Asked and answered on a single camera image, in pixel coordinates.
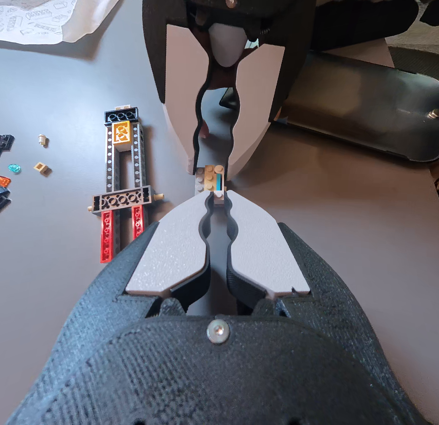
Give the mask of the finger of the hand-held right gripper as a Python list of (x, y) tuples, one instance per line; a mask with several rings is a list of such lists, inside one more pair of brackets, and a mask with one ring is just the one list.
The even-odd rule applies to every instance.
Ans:
[(209, 56), (189, 28), (167, 24), (165, 116), (184, 169), (196, 168), (195, 134), (202, 124), (199, 95), (206, 83)]
[(270, 44), (253, 50), (237, 67), (238, 119), (232, 129), (233, 148), (228, 158), (228, 178), (243, 169), (268, 127), (284, 47)]

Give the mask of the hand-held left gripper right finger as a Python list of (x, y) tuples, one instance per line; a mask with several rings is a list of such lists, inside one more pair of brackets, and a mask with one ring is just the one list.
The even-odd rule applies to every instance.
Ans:
[(276, 219), (234, 191), (227, 191), (229, 291), (237, 299), (277, 299), (310, 292)]

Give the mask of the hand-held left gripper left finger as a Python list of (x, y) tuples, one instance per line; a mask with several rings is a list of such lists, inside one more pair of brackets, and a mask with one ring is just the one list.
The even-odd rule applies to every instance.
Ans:
[(170, 295), (171, 289), (207, 266), (211, 232), (211, 192), (173, 208), (162, 219), (125, 291), (130, 295)]

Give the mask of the grey red lego beam frame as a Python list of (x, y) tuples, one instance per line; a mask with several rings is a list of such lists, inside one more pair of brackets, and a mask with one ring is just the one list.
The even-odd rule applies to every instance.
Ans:
[[(101, 218), (100, 263), (111, 262), (120, 252), (120, 212), (131, 211), (133, 238), (148, 226), (146, 207), (164, 200), (147, 185), (144, 131), (138, 108), (122, 105), (104, 113), (106, 129), (106, 190), (94, 195), (88, 211)], [(120, 156), (129, 152), (134, 164), (134, 187), (120, 187)]]

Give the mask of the small tan grey lego assembly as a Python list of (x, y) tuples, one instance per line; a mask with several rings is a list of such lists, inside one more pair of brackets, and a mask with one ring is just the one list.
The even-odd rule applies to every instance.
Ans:
[(195, 171), (195, 195), (204, 191), (226, 191), (224, 167), (222, 165), (205, 165)]

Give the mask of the person's right hand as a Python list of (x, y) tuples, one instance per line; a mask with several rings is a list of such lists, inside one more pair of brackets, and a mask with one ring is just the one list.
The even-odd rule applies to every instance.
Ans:
[(207, 90), (233, 87), (235, 85), (236, 69), (237, 65), (223, 67), (214, 61)]

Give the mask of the scatter of small colourful pieces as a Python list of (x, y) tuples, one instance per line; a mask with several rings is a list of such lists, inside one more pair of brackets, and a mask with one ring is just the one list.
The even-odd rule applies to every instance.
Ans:
[[(14, 136), (11, 134), (3, 134), (0, 136), (0, 155), (6, 151), (10, 151), (14, 142)], [(11, 183), (10, 178), (0, 176), (0, 211), (2, 212), (11, 202), (9, 199), (10, 191), (8, 189)]]

